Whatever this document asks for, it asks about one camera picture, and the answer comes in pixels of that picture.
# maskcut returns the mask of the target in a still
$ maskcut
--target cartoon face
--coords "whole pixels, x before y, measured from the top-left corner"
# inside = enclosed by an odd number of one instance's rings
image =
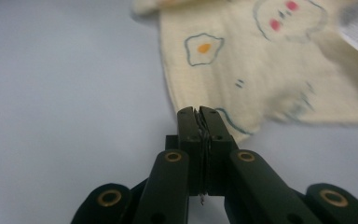
[[[191,66],[210,64],[223,47],[224,39],[212,35],[193,35],[185,40],[187,62]]]
[[[306,43],[326,25],[326,11],[310,0],[258,0],[254,17],[262,35],[270,41]]]

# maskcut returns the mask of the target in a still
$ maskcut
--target towel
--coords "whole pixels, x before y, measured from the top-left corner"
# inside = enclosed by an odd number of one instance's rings
[[[358,51],[337,31],[353,0],[134,0],[159,10],[172,104],[214,108],[237,142],[265,119],[358,124]]]

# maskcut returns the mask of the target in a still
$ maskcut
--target cloth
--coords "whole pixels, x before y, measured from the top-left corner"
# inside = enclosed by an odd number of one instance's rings
[[[176,111],[218,110],[236,141],[267,119],[358,124],[358,51],[339,36],[350,0],[135,0],[159,10]]]

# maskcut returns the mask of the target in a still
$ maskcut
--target gray surface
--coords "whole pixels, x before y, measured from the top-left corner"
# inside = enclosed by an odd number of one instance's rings
[[[130,1],[0,0],[0,224],[69,223],[98,186],[148,176],[176,133],[157,24]],[[358,128],[267,122],[241,147],[301,192],[358,197]],[[222,204],[192,198],[189,223],[228,223]]]

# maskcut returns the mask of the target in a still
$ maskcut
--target cream fabric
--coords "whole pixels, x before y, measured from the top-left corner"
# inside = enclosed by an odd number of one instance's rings
[[[358,51],[337,32],[348,0],[135,0],[160,12],[175,110],[217,109],[237,141],[263,119],[358,124]]]

